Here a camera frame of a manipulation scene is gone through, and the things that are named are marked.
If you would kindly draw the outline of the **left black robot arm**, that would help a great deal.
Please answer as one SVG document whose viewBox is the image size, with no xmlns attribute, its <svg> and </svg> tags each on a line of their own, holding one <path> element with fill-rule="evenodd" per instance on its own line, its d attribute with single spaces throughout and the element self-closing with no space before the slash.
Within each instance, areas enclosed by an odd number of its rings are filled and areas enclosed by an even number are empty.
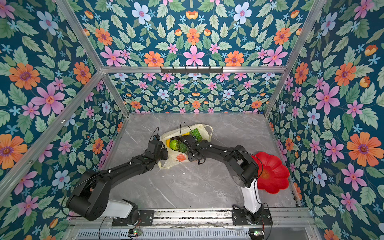
<svg viewBox="0 0 384 240">
<path fill-rule="evenodd" d="M 168 150 L 155 135 L 148 148 L 130 161 L 100 172 L 87 171 L 66 202 L 66 208 L 88 221 L 100 217 L 126 219 L 134 224 L 139 218 L 138 207 L 128 200 L 111 200 L 110 192 L 117 185 L 152 170 L 159 161 L 168 158 Z"/>
</svg>

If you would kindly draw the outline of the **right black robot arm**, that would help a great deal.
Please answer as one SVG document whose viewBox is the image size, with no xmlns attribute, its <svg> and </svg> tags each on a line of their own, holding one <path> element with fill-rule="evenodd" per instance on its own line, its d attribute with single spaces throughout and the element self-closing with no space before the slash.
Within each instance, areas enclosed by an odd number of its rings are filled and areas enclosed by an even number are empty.
<svg viewBox="0 0 384 240">
<path fill-rule="evenodd" d="M 213 159 L 226 166 L 233 181 L 242 189 L 244 207 L 240 210 L 248 223 L 257 224 L 262 219 L 264 207 L 257 187 L 260 167 L 252 155 L 241 145 L 227 148 L 206 140 L 198 141 L 193 136 L 182 136 L 181 142 L 187 147 L 190 162 L 197 161 L 201 165 L 206 159 Z"/>
</svg>

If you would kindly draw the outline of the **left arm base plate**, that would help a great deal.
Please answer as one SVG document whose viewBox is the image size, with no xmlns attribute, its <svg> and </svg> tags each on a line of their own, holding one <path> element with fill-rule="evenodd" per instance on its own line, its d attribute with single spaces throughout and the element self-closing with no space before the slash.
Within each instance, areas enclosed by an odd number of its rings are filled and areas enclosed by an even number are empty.
<svg viewBox="0 0 384 240">
<path fill-rule="evenodd" d="M 113 227 L 135 227 L 152 226 L 155 211 L 153 210 L 134 210 L 127 218 L 114 218 Z"/>
</svg>

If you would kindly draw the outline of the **red flower-shaped plate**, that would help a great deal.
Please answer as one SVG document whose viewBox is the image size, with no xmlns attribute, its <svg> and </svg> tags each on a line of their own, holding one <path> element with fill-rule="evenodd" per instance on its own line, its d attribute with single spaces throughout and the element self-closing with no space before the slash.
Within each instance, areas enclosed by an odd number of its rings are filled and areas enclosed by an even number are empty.
<svg viewBox="0 0 384 240">
<path fill-rule="evenodd" d="M 290 173 L 281 159 L 275 155 L 259 152 L 252 155 L 259 167 L 257 187 L 269 194 L 278 194 L 290 186 Z"/>
</svg>

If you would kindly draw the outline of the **yellow plastic fruit-print bag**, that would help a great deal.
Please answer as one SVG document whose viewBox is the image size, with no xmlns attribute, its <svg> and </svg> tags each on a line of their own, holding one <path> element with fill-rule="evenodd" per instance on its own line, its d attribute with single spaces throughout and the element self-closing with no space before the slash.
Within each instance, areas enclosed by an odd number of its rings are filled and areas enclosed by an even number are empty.
<svg viewBox="0 0 384 240">
<path fill-rule="evenodd" d="M 181 136 L 191 135 L 191 131 L 194 129 L 199 130 L 203 140 L 210 141 L 212 139 L 213 128 L 205 124 L 195 124 L 192 126 L 187 125 L 186 127 L 180 126 L 178 130 L 172 130 L 161 135 L 160 140 L 165 144 L 168 150 L 169 158 L 165 161 L 159 161 L 158 165 L 160 169 L 168 170 L 182 162 L 189 161 L 186 154 L 187 147 L 181 142 Z M 180 141 L 181 144 L 178 151 L 170 149 L 169 145 L 171 140 Z"/>
</svg>

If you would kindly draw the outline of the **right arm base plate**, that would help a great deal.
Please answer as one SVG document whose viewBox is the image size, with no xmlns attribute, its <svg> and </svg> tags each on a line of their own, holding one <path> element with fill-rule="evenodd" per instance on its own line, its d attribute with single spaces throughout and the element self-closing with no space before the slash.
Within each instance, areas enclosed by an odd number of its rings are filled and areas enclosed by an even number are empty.
<svg viewBox="0 0 384 240">
<path fill-rule="evenodd" d="M 255 213 L 237 205 L 232 206 L 232 220 L 234 226 L 272 226 L 273 220 L 269 209 L 260 207 Z"/>
</svg>

